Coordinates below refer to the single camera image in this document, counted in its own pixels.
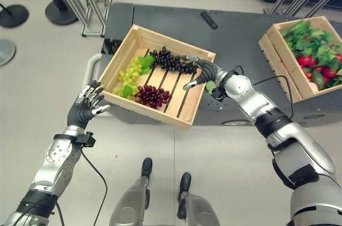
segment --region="black table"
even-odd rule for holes
[[[161,34],[187,42],[216,53],[215,63],[224,69],[241,65],[251,82],[258,82],[274,76],[258,40],[273,23],[291,20],[279,15],[210,11],[218,24],[213,30],[202,19],[202,10],[134,5],[112,4],[109,12],[105,42],[122,40],[132,24],[148,28]],[[331,21],[336,31],[342,34],[342,24]],[[102,55],[99,75],[108,65],[112,55]],[[271,98],[287,114],[291,106],[276,79],[256,87]],[[303,126],[318,126],[342,121],[342,89],[295,103],[294,121]],[[147,116],[138,115],[120,107],[113,107],[112,113],[128,123],[158,123]],[[244,120],[239,107],[231,99],[217,102],[204,93],[198,107],[194,125],[219,125],[226,121]]]

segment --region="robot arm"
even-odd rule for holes
[[[69,185],[81,149],[95,143],[92,133],[84,133],[84,129],[89,120],[109,108],[109,105],[95,108],[103,99],[99,96],[103,88],[99,86],[99,82],[92,81],[80,92],[69,111],[67,127],[62,134],[54,136],[42,167],[4,226],[48,225],[58,198]]]
[[[266,138],[274,154],[275,172],[294,190],[288,225],[342,225],[342,190],[336,182],[334,164],[318,142],[265,94],[256,91],[247,77],[200,58],[184,59],[193,60],[202,72],[183,89],[215,81],[215,98],[234,99]]]

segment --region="gray floor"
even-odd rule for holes
[[[17,46],[12,61],[0,68],[0,222],[25,194],[53,135],[64,129],[86,63],[103,42],[96,37],[82,38],[80,23],[65,27],[51,24],[44,15],[49,2],[2,0],[4,4],[24,4],[30,16],[18,28],[0,29],[0,38]],[[259,13],[269,5],[259,0],[114,2]],[[319,14],[342,21],[340,12],[324,10]],[[338,169],[342,169],[342,144],[336,138],[340,127],[333,124],[308,129]],[[147,156],[153,158],[154,167],[146,225],[184,225],[175,218],[175,198],[186,170],[193,176],[192,192],[211,202],[222,225],[284,225],[288,221],[291,191],[274,174],[265,141],[252,127],[192,127],[183,132],[171,126],[132,126],[101,118],[93,120],[88,130],[95,133],[97,144],[85,152],[109,185],[98,225],[108,225],[115,204],[139,175]],[[92,225],[103,193],[101,180],[81,159],[60,199],[66,225]],[[57,215],[51,217],[50,225],[60,225]]]

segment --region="wooden crate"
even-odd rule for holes
[[[137,85],[152,85],[172,94],[170,102],[157,110],[113,94],[113,89],[122,84],[117,80],[120,71],[125,70],[134,58],[145,56],[150,50],[159,51],[163,46],[174,56],[187,54],[210,61],[215,57],[212,52],[133,25],[99,80],[104,87],[105,100],[109,103],[187,130],[195,119],[204,85],[198,85],[188,91],[183,90],[183,86],[199,75],[199,69],[196,75],[191,75],[166,72],[156,67],[150,73],[139,76]]]
[[[333,43],[342,43],[341,37],[337,34],[326,17],[322,16],[304,20],[310,21],[311,26],[314,28],[333,33]],[[314,96],[322,95],[342,88],[342,85],[337,85],[335,87],[321,91],[315,91],[309,85],[309,81],[307,80],[304,72],[301,70],[295,56],[281,34],[281,30],[291,28],[298,21],[300,20],[273,24],[259,41],[259,46],[275,75],[285,75],[289,80],[293,102],[299,102],[304,99],[312,98]],[[289,98],[286,81],[280,78],[279,81],[285,94]]]

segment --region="red grapes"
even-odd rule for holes
[[[154,86],[144,85],[144,87],[138,86],[138,93],[134,97],[136,102],[157,109],[163,104],[167,104],[172,95],[169,91],[164,91],[163,88],[157,89]]]

